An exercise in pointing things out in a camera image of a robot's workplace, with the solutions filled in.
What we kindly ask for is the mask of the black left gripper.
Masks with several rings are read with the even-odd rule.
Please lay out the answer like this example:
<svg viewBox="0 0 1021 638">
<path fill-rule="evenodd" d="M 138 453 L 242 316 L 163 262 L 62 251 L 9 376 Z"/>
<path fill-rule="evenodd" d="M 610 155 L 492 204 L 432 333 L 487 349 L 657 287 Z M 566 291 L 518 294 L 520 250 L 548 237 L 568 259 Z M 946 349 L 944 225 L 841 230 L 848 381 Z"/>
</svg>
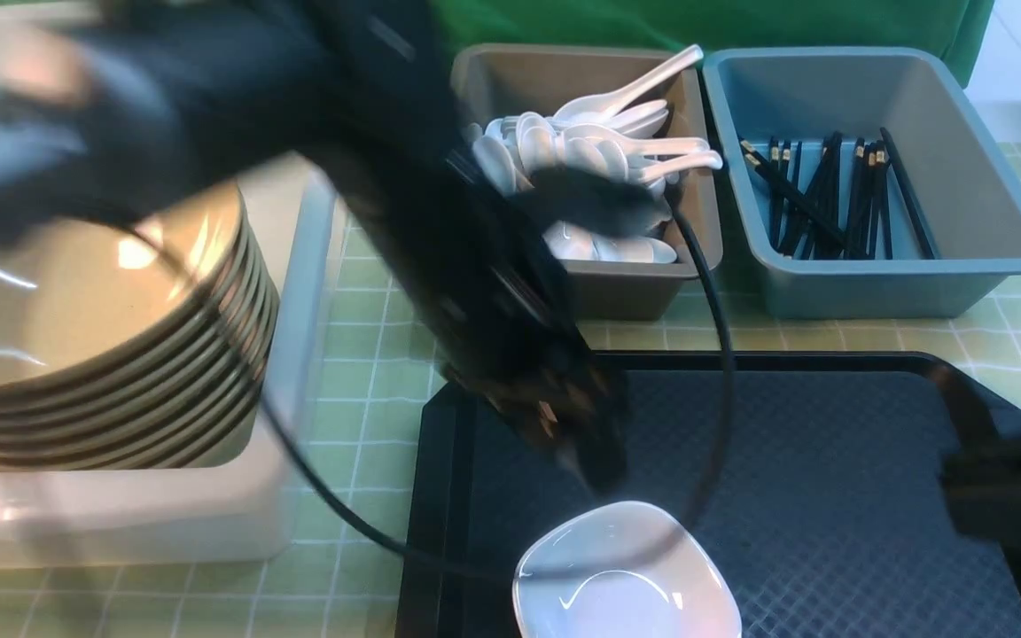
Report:
<svg viewBox="0 0 1021 638">
<path fill-rule="evenodd" d="M 461 148 L 430 162 L 379 144 L 333 145 L 324 169 L 438 340 L 449 378 L 592 493 L 619 487 L 627 384 L 585 343 L 543 231 L 587 222 L 627 233 L 631 187 L 544 168 L 533 189 L 506 195 Z"/>
</svg>

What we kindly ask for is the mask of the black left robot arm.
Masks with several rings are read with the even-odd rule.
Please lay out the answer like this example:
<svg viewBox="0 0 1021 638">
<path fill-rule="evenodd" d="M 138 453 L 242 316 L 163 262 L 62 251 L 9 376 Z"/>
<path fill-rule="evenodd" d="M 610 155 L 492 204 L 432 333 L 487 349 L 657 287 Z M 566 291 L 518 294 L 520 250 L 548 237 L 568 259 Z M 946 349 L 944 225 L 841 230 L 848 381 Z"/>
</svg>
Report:
<svg viewBox="0 0 1021 638">
<path fill-rule="evenodd" d="M 464 137 L 425 1 L 133 1 L 0 24 L 0 247 L 45 223 L 131 231 L 261 163 L 325 171 L 449 378 L 599 494 L 627 475 L 627 387 L 580 335 L 556 222 L 639 234 L 642 187 L 576 168 L 503 193 Z"/>
</svg>

